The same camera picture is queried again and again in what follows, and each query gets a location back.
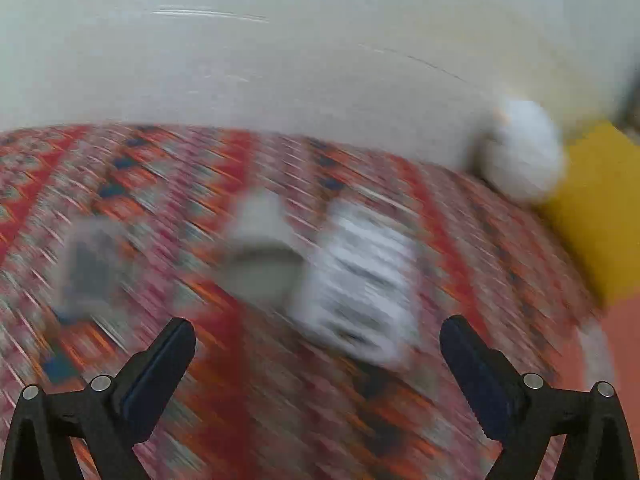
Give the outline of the pink storage box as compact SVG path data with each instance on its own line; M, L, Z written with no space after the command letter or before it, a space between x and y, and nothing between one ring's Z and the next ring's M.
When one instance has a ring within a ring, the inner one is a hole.
M639 296L616 302L579 330L587 387L612 384L628 418L639 416Z

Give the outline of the clear plastic card box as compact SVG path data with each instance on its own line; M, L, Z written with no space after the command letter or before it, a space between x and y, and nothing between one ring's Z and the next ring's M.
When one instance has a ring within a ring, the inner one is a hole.
M126 270L126 229L105 217L75 220L56 252L51 308L67 321L112 318Z

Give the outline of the patterned red bedspread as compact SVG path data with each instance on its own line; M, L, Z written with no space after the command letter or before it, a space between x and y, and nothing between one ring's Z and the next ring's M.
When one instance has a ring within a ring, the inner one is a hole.
M280 312L231 299L213 273L248 188L272 186L299 248L355 184L410 208L422 245L420 344L392 374L300 338ZM112 318L51 308L77 219L126 229ZM479 180L301 136L174 126L58 126L1 137L1 419L21 390L78 390L117 372L171 315L198 348L137 454L154 479L480 479L497 453L439 351L465 315L552 385L564 342L598 306L533 212Z

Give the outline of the white barcode package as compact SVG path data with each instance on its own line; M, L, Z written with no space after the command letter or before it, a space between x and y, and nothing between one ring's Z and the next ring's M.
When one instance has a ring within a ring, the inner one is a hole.
M410 226L336 200L294 296L292 319L313 341L393 370L418 341L418 260Z

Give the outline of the yellow cushion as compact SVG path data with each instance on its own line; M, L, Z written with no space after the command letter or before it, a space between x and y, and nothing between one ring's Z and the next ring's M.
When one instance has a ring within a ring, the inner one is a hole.
M565 155L564 177L538 211L609 306L639 289L639 145L599 122Z

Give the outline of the white round plush ball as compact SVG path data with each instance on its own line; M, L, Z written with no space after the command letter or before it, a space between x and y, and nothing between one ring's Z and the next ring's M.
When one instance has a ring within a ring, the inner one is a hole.
M510 200L536 204L565 174L562 134L536 102L504 99L480 148L480 174Z

